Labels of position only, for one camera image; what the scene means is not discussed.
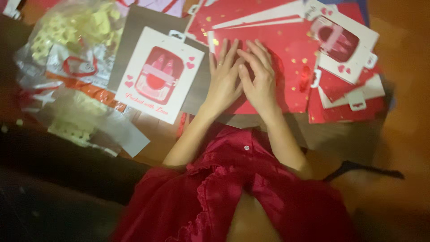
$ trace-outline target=floor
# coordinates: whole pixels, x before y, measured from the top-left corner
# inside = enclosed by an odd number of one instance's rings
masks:
[[[371,28],[381,35],[375,48],[379,65],[396,84],[396,106],[372,164],[399,170],[406,180],[357,171],[332,182],[344,195],[364,241],[430,241],[429,8],[428,0],[368,1]],[[179,119],[168,125],[139,114],[134,123],[152,140],[135,160],[158,164],[175,143]],[[322,152],[309,151],[307,157],[316,178],[341,162],[335,154]]]

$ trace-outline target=red lace fabric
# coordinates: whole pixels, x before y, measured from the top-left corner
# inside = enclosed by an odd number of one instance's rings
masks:
[[[356,241],[338,191],[300,180],[280,164],[256,130],[226,127],[184,173],[149,170],[113,241],[225,241],[243,190],[262,205],[284,241]]]

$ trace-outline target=red heart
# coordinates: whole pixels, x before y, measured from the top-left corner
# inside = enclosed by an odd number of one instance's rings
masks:
[[[187,62],[187,67],[188,67],[188,69],[193,69],[194,68],[194,64],[190,63],[190,62]]]
[[[344,65],[340,65],[338,66],[338,70],[340,73],[344,72],[345,66]]]
[[[128,88],[131,88],[133,86],[133,82],[132,81],[126,81],[126,82],[124,82],[124,84],[126,86],[128,86]]]

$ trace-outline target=red paper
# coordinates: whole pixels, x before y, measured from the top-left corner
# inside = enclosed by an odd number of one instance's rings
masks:
[[[222,40],[227,38],[246,40],[259,39],[272,54],[276,75],[276,98],[284,112],[306,111],[309,99],[310,79],[315,66],[319,45],[307,32],[310,22],[266,25],[258,27],[217,29],[213,31],[215,54],[221,51]],[[240,98],[227,110],[234,114],[256,114],[256,110],[246,100]]]

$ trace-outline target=clear plastic bag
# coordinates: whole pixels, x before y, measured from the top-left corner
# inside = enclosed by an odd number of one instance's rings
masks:
[[[125,18],[112,0],[64,0],[36,24],[28,43],[15,55],[25,89],[78,82],[105,89]]]
[[[116,155],[129,108],[106,89],[125,19],[113,0],[64,0],[15,55],[22,110],[49,132]]]
[[[121,151],[118,144],[128,138],[126,124],[133,115],[108,107],[75,89],[61,85],[38,94],[22,94],[27,99],[24,111],[47,127],[48,132],[82,147],[101,148],[112,155]]]

